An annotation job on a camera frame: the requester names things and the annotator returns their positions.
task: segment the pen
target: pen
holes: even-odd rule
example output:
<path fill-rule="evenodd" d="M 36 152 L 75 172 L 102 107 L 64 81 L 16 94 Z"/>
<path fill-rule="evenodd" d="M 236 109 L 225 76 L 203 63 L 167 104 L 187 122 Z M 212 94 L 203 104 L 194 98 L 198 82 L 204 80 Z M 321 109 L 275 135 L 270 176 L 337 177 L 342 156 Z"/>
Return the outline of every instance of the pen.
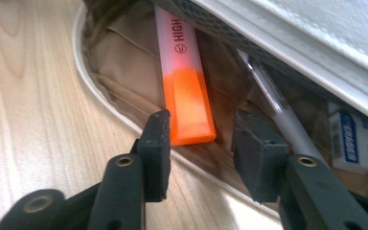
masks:
<path fill-rule="evenodd" d="M 328 166 L 324 157 L 319 153 L 300 121 L 295 116 L 294 111 L 279 92 L 262 64 L 257 60 L 251 60 L 250 56 L 245 52 L 238 50 L 238 53 L 246 63 L 253 78 L 262 89 L 273 110 L 272 119 L 285 138 L 291 143 L 292 150 L 297 154 L 315 157 Z"/>
<path fill-rule="evenodd" d="M 155 6 L 166 108 L 171 112 L 171 144 L 190 145 L 216 137 L 192 26 Z"/>

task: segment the wooden table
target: wooden table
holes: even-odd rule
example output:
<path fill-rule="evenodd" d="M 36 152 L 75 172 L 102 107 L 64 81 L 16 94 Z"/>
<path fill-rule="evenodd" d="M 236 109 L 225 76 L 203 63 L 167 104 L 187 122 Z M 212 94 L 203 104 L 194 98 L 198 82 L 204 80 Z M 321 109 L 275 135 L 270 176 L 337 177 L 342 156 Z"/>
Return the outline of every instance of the wooden table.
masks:
<path fill-rule="evenodd" d="M 138 134 L 89 92 L 74 65 L 80 0 L 0 1 L 0 218 L 20 197 L 66 197 L 99 182 L 109 158 Z M 168 199 L 147 205 L 148 229 L 274 229 L 211 180 L 172 160 Z"/>

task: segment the clear pen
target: clear pen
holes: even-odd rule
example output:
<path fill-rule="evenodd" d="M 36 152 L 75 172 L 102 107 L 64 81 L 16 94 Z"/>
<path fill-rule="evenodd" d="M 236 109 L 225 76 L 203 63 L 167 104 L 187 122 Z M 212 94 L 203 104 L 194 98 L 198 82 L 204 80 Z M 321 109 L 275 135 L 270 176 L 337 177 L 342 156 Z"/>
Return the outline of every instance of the clear pen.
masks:
<path fill-rule="evenodd" d="M 259 61 L 252 61 L 249 55 L 238 50 L 253 78 L 262 89 L 273 110 L 272 119 L 285 138 L 291 143 L 292 150 L 297 154 L 312 156 L 328 166 L 324 157 L 313 144 L 311 138 L 304 130 L 294 111 L 279 92 L 271 77 Z"/>

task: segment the eraser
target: eraser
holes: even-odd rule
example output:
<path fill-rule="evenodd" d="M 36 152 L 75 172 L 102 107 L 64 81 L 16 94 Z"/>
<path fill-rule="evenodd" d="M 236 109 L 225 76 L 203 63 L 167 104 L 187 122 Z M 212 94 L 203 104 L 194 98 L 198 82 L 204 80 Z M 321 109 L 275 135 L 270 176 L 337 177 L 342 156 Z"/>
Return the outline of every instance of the eraser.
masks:
<path fill-rule="evenodd" d="M 333 166 L 368 173 L 368 122 L 334 104 L 329 106 L 329 112 Z"/>

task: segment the orange highlighter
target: orange highlighter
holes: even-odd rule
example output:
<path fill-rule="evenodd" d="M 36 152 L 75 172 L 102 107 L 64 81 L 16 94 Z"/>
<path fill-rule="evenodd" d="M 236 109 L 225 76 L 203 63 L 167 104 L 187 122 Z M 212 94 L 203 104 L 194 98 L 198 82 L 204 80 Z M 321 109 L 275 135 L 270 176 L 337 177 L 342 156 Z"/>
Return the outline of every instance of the orange highlighter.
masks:
<path fill-rule="evenodd" d="M 213 141 L 216 137 L 196 32 L 155 6 L 166 108 L 171 112 L 172 146 Z"/>

